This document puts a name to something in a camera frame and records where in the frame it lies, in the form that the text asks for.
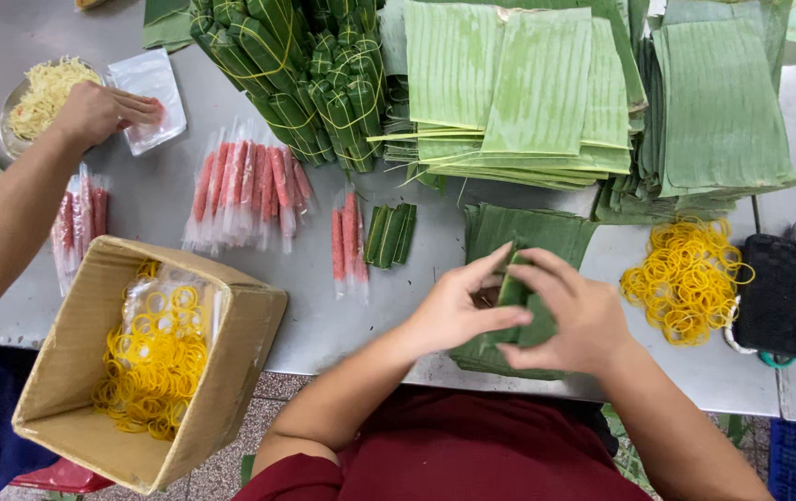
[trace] bundle of leaf-wrapped rolls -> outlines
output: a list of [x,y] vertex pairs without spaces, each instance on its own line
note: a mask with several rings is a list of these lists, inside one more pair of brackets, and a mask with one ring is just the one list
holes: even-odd
[[375,0],[192,0],[192,38],[302,161],[370,172],[385,75]]

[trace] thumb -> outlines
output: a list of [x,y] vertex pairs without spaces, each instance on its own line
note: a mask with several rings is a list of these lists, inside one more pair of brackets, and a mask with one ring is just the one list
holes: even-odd
[[497,349],[514,369],[561,369],[561,361],[548,343],[549,341],[532,347],[518,347],[512,343],[501,342],[497,343]]
[[502,306],[486,308],[472,313],[469,324],[478,333],[487,333],[508,329],[517,325],[531,324],[533,316],[530,311],[520,306]]

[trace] human hand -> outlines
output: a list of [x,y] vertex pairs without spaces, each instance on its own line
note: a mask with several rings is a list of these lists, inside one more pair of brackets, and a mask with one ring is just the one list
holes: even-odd
[[533,265],[511,265],[507,273],[540,296],[556,319],[558,332],[533,347],[497,345],[513,368],[561,369],[599,378],[628,348],[640,347],[627,329],[615,287],[584,278],[547,250],[525,249],[519,254]]
[[163,106],[156,98],[136,96],[88,80],[73,85],[49,131],[72,142],[80,152],[133,124],[158,123]]
[[423,304],[396,329],[410,343],[414,357],[458,347],[488,331],[531,324],[531,312],[522,307],[480,309],[473,302],[480,290],[501,283],[493,273],[506,260],[510,248],[511,244],[506,244],[438,280]]

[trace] smartphone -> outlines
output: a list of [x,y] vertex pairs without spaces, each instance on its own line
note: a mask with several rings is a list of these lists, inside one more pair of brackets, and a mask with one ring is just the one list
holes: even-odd
[[[796,240],[753,234],[742,257],[753,268],[753,280],[739,286],[736,342],[796,359]],[[739,281],[750,277],[751,270],[738,271]]]

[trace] tiled floor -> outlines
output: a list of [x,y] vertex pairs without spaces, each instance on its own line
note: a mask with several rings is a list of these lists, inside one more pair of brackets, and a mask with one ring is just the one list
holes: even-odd
[[[84,501],[221,501],[228,500],[240,488],[240,459],[255,453],[265,431],[281,412],[281,407],[312,381],[309,376],[263,373],[253,400],[249,404],[237,439],[227,448],[197,467],[190,475],[171,484],[166,492],[144,496],[127,488],[113,486],[85,495]],[[745,417],[745,425],[753,423],[742,440],[740,449],[766,481],[769,467],[770,420]],[[8,487],[0,493],[0,501],[43,501],[45,492],[32,488]]]

